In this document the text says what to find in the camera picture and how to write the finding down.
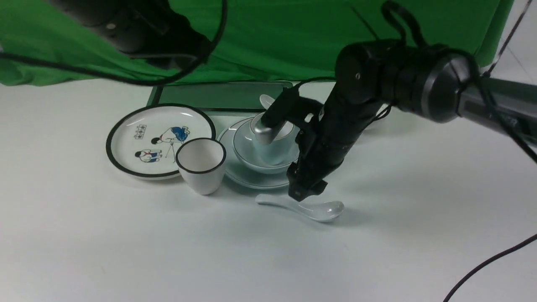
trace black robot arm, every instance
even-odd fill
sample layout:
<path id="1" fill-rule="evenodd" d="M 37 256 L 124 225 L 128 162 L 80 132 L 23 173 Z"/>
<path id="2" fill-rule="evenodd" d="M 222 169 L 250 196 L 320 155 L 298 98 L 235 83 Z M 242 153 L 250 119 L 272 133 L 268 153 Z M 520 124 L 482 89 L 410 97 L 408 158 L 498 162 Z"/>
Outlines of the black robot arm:
<path id="1" fill-rule="evenodd" d="M 400 40 L 348 45 L 336 61 L 336 84 L 321 103 L 285 90 L 256 125 L 256 138 L 270 143 L 285 121 L 298 126 L 300 156 L 287 170 L 289 196 L 302 201 L 319 195 L 323 180 L 336 170 L 383 104 L 396 106 L 437 123 L 463 117 L 503 131 L 490 114 L 481 88 L 494 96 L 494 107 L 519 136 L 537 142 L 537 87 L 479 77 L 472 55 L 445 45 L 426 44 L 413 16 L 394 2 L 382 6 Z M 391 15 L 397 13 L 411 29 L 417 47 L 406 45 L 405 31 Z"/>
<path id="2" fill-rule="evenodd" d="M 163 68 L 185 69 L 210 41 L 168 0 L 48 0 L 133 59 Z"/>

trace white spoon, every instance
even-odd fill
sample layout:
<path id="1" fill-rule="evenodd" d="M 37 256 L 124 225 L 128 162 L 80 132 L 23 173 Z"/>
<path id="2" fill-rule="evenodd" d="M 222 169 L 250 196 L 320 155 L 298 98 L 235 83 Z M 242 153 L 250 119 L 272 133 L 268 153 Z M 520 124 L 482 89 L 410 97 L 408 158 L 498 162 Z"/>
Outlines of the white spoon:
<path id="1" fill-rule="evenodd" d="M 260 205 L 281 206 L 288 210 L 303 214 L 304 216 L 318 222 L 330 222 L 343 213 L 345 206 L 342 202 L 324 202 L 321 204 L 301 204 L 294 200 L 267 194 L 259 194 L 256 202 Z"/>
<path id="2" fill-rule="evenodd" d="M 259 101 L 261 102 L 261 106 L 265 108 L 265 110 L 269 109 L 270 105 L 274 103 L 274 99 L 271 96 L 268 95 L 260 95 Z"/>

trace plate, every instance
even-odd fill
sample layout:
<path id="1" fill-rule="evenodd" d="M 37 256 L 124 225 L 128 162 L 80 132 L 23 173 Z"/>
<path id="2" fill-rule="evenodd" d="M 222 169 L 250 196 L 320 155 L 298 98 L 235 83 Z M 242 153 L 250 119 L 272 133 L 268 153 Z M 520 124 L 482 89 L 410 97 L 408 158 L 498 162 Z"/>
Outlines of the plate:
<path id="1" fill-rule="evenodd" d="M 233 182 L 256 190 L 269 190 L 284 188 L 289 185 L 285 172 L 279 174 L 261 174 L 245 167 L 235 155 L 233 149 L 233 136 L 237 129 L 252 118 L 246 118 L 234 123 L 225 129 L 218 140 L 224 145 L 227 152 L 226 176 Z"/>
<path id="2" fill-rule="evenodd" d="M 179 176 L 175 152 L 185 142 L 216 137 L 214 124 L 196 108 L 162 104 L 122 118 L 106 140 L 106 154 L 119 170 L 148 180 Z"/>

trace green screen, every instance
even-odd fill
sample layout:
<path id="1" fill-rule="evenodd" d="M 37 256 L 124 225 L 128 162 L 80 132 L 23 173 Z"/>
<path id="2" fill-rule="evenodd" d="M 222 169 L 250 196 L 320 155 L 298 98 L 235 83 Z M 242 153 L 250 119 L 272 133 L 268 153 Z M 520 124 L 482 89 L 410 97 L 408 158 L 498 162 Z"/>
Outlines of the green screen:
<path id="1" fill-rule="evenodd" d="M 494 57 L 513 0 L 399 0 L 412 12 L 428 43 Z M 361 12 L 381 38 L 397 38 L 380 13 L 383 0 L 230 0 L 223 39 L 208 63 L 183 83 L 303 80 L 332 76 L 339 51 L 373 37 L 349 8 Z M 220 0 L 170 0 L 192 27 L 212 39 Z M 44 0 L 0 1 L 0 45 L 6 52 L 143 80 L 174 74 L 131 60 Z M 49 85 L 87 76 L 0 60 L 5 85 Z"/>

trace decorative plate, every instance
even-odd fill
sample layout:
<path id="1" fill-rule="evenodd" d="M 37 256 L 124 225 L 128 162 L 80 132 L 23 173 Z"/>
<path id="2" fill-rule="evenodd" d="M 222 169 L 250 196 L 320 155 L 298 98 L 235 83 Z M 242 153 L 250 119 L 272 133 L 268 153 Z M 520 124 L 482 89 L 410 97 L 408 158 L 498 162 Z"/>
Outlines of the decorative plate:
<path id="1" fill-rule="evenodd" d="M 215 137 L 213 122 L 200 110 L 186 105 L 155 105 L 122 118 L 108 135 L 106 154 L 125 173 L 149 180 L 167 179 L 179 176 L 175 152 L 182 144 Z"/>

